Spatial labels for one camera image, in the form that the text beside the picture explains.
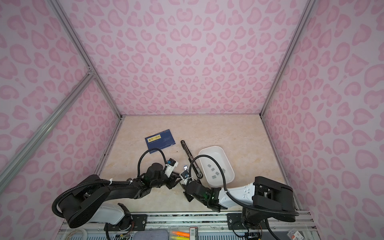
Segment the black long stapler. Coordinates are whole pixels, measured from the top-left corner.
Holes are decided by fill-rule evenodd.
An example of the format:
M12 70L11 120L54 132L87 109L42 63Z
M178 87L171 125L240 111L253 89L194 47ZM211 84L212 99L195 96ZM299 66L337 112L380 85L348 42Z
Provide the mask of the black long stapler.
M191 151L189 150L186 142L184 140L181 140L181 145L182 145L182 148L184 149L184 151L186 152L187 156L188 156L188 159L190 161L190 163L193 161L194 157L191 153ZM197 175L198 179L202 179L203 178L203 172L201 171L200 167L197 165L196 162L194 162L192 164L192 169L194 170L195 174Z

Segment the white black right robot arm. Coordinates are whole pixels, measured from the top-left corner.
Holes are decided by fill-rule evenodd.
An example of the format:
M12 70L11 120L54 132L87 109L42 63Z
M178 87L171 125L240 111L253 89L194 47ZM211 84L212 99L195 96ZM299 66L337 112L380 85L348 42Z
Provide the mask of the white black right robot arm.
M191 167L200 158L211 160L216 169L219 170L223 186L219 188L207 188L199 180L192 177ZM254 182L237 188L228 188L224 171L220 164L209 155L198 155L191 160L190 165L185 167L180 174L182 186L186 198L198 200L208 209L221 212L234 206L242 207L240 223L248 230L253 227L265 229L276 240L279 237L272 231L269 218L279 221L293 223L300 214L295 209L293 189L285 184L267 179L255 177Z

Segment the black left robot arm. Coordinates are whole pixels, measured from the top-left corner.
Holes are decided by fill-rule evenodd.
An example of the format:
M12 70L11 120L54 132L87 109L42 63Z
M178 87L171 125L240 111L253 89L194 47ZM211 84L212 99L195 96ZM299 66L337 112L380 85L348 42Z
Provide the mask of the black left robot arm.
M81 183L61 193L52 203L52 212L65 219L71 229L87 223L104 223L106 228L132 230L134 219L124 204L111 205L110 200L141 199L153 188L174 188L181 177L174 171L178 162L169 159L164 164L153 163L145 173L126 181L104 180L91 175Z

